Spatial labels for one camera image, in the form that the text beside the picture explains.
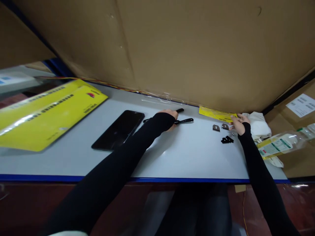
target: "black arm sleeve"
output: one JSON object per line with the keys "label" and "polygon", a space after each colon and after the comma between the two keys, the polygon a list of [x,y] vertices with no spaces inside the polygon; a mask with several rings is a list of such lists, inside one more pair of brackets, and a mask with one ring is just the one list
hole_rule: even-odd
{"label": "black arm sleeve", "polygon": [[78,183],[51,215],[40,235],[62,231],[90,234],[105,208],[130,178],[146,149],[174,122],[175,118],[170,114],[155,114]]}
{"label": "black arm sleeve", "polygon": [[239,140],[244,149],[249,180],[271,234],[300,235],[289,219],[279,190],[252,139],[250,124],[244,122],[243,125],[245,133],[239,135]]}

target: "person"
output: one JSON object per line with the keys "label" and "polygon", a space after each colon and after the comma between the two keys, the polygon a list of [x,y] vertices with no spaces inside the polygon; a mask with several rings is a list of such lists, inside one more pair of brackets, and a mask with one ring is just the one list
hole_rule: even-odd
{"label": "person", "polygon": [[[299,235],[251,137],[250,121],[231,117],[244,149],[250,183],[272,235]],[[178,113],[163,110],[89,172],[48,219],[42,236],[89,235],[98,218],[129,180],[146,149],[175,128]],[[195,183],[176,191],[156,235],[231,235],[226,186]]]}

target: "blue table edge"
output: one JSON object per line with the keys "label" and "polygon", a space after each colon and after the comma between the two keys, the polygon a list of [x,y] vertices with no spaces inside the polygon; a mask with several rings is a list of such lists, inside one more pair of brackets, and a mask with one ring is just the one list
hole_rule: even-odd
{"label": "blue table edge", "polygon": [[[79,182],[84,176],[70,175],[16,175],[0,174],[0,182]],[[130,182],[142,183],[249,183],[249,179],[200,179],[200,178],[141,178],[131,177]],[[290,180],[274,180],[278,184],[289,184]]]}

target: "hand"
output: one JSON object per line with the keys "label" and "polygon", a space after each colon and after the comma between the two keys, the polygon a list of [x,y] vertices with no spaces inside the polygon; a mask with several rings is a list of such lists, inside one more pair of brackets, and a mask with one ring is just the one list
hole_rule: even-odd
{"label": "hand", "polygon": [[242,123],[247,122],[250,124],[250,121],[246,116],[243,116],[241,114],[237,114],[237,116],[240,118],[236,118],[235,116],[231,116],[231,119],[233,122],[229,123],[229,125],[233,125],[233,126],[230,127],[229,130],[236,129],[236,131],[239,135],[243,135],[245,133],[245,127]]}
{"label": "hand", "polygon": [[[177,120],[177,118],[178,118],[178,113],[177,113],[177,111],[173,111],[173,110],[171,110],[171,109],[167,109],[167,110],[159,111],[158,113],[160,113],[160,112],[164,112],[164,113],[170,114],[171,116],[173,116],[173,117],[175,118],[175,120]],[[172,125],[172,127],[170,127],[170,129],[167,130],[167,132],[172,131],[173,129],[175,129],[176,126],[177,126],[177,125]]]}

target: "phone screen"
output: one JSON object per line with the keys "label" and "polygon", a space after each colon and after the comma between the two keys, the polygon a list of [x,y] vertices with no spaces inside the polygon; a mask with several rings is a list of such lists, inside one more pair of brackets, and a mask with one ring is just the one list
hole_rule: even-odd
{"label": "phone screen", "polygon": [[113,151],[121,146],[134,133],[144,118],[144,114],[126,110],[117,120],[93,143],[92,148]]}

